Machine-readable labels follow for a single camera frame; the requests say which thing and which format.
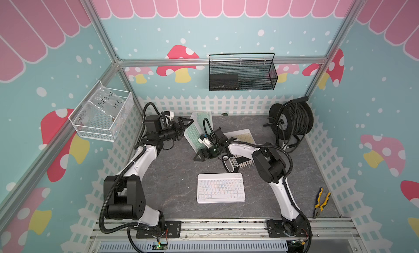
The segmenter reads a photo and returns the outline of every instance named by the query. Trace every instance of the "black mesh basket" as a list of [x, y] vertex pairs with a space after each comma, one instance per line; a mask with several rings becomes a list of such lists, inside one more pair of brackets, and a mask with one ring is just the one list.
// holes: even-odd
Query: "black mesh basket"
[[278, 75], [275, 53], [211, 54], [210, 91], [245, 91], [275, 89]]

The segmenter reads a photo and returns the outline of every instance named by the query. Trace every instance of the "mushroom illustration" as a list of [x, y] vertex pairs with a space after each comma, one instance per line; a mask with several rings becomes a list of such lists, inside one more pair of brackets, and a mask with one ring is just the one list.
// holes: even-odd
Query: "mushroom illustration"
[[300, 67], [298, 64], [279, 64], [276, 66], [276, 73], [278, 74], [277, 83], [284, 83], [287, 80], [287, 74], [298, 74]]
[[[71, 112], [72, 109], [58, 109], [50, 112], [42, 119], [41, 134], [43, 144], [40, 145], [40, 149], [44, 148], [52, 140]], [[81, 164], [86, 158], [89, 149], [90, 142], [81, 139], [76, 135], [76, 132], [74, 132], [46, 171], [48, 179], [51, 182], [59, 181], [64, 176], [67, 168], [69, 154], [74, 156], [78, 164]]]
[[[167, 56], [166, 59], [198, 59], [199, 56], [190, 48], [176, 45], [174, 46]], [[204, 66], [174, 66], [174, 67], [158, 67], [157, 74], [162, 77], [168, 76], [173, 72], [176, 73], [175, 82], [177, 83], [187, 83], [191, 81], [191, 76], [188, 73], [188, 68], [193, 68], [197, 70], [203, 70]]]
[[136, 78], [135, 82], [137, 82], [137, 84], [147, 83], [144, 74], [154, 75], [154, 72], [150, 67], [126, 67], [124, 70], [130, 81], [134, 81], [134, 78]]
[[[323, 73], [322, 77], [320, 78], [318, 87], [324, 90], [326, 88], [326, 82], [328, 78], [332, 79], [333, 86], [339, 86], [340, 82], [342, 81], [344, 65], [345, 58], [343, 56], [343, 51], [341, 49], [338, 49], [338, 52], [336, 53], [332, 62], [329, 64], [329, 67], [326, 69], [325, 73]], [[319, 64], [311, 64], [305, 70], [303, 70], [302, 74], [304, 76], [314, 75], [317, 72], [319, 66]]]
[[413, 203], [416, 207], [419, 207], [419, 183], [414, 181], [402, 181], [400, 189], [403, 195]]
[[37, 210], [39, 205], [51, 192], [50, 188], [35, 188], [26, 199], [18, 214], [14, 216], [6, 230], [1, 234], [3, 253], [19, 253], [26, 244], [28, 231], [41, 235], [48, 225], [51, 210]]
[[401, 174], [406, 164], [406, 154], [403, 144], [398, 139], [374, 135], [362, 135], [360, 148], [371, 149], [364, 154], [364, 159], [372, 168], [385, 161], [391, 175], [397, 177]]
[[416, 233], [416, 236], [418, 236], [419, 238], [419, 219], [410, 217], [407, 219], [407, 222], [409, 222], [410, 227], [413, 229], [413, 231]]

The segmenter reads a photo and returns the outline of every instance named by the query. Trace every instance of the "white picket fence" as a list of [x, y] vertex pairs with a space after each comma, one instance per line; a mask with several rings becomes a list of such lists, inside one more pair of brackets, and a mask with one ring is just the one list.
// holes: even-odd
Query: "white picket fence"
[[306, 135], [306, 140], [331, 190], [339, 213], [344, 217], [352, 218], [365, 247], [370, 252], [375, 250], [379, 253], [384, 250], [390, 253], [393, 243], [381, 236], [382, 224], [371, 218], [372, 208], [365, 206], [362, 202], [364, 193], [356, 191], [356, 180], [348, 177], [349, 168], [343, 166], [343, 157], [338, 157], [338, 148], [333, 147], [332, 139], [327, 138], [327, 130], [323, 130], [323, 123], [319, 122], [319, 116], [315, 116], [313, 128]]
[[[257, 96], [254, 99], [250, 96], [247, 98], [243, 98], [243, 96], [238, 98], [231, 96], [229, 99], [226, 96], [222, 98], [215, 96], [213, 99], [210, 99], [208, 96], [205, 98], [198, 96], [195, 99], [191, 96], [187, 99], [183, 96], [179, 99], [176, 99], [174, 96], [171, 99], [168, 99], [166, 96], [162, 99], [158, 97], [154, 99], [150, 97], [146, 97], [146, 99], [138, 97], [142, 106], [148, 102], [153, 102], [159, 111], [173, 111], [175, 115], [191, 114], [194, 111], [212, 111], [213, 115], [220, 115], [222, 113], [228, 113], [229, 115], [266, 115], [274, 103], [282, 104], [291, 99], [294, 99], [294, 96], [290, 96], [289, 98], [285, 96], [280, 98], [276, 96], [260, 98]], [[153, 109], [148, 109], [147, 114], [151, 113], [154, 113]]]
[[122, 170], [122, 166], [127, 164], [132, 147], [137, 141], [140, 124], [140, 115], [134, 107], [113, 143], [112, 150], [108, 150], [108, 158], [103, 159], [103, 169], [98, 170], [98, 180], [92, 182], [92, 192], [86, 195], [86, 206], [78, 210], [80, 215], [78, 223], [70, 226], [72, 232], [70, 240], [61, 244], [64, 253], [85, 252], [102, 208], [103, 181], [108, 175], [117, 174]]

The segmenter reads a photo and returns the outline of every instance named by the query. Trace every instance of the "wire basket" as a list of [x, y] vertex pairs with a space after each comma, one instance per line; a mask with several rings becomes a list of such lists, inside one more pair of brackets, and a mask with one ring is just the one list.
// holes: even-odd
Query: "wire basket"
[[211, 54], [209, 61], [210, 91], [273, 90], [278, 75], [275, 53]]
[[99, 109], [89, 105], [89, 100], [94, 97], [90, 95], [94, 94], [100, 87], [103, 87], [103, 85], [99, 80], [86, 95], [85, 99], [73, 110], [68, 119], [80, 137], [114, 142], [131, 112], [134, 100], [129, 91], [109, 88], [125, 100], [118, 115], [115, 119], [112, 119]]

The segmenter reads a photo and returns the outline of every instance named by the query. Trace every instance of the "mounting plate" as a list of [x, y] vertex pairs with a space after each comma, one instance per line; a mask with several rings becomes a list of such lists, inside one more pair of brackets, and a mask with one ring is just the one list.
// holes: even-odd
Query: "mounting plate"
[[[167, 238], [180, 238], [181, 235], [181, 221], [165, 221], [165, 224], [168, 228]], [[149, 234], [148, 230], [137, 230], [136, 238], [154, 238], [152, 235]]]

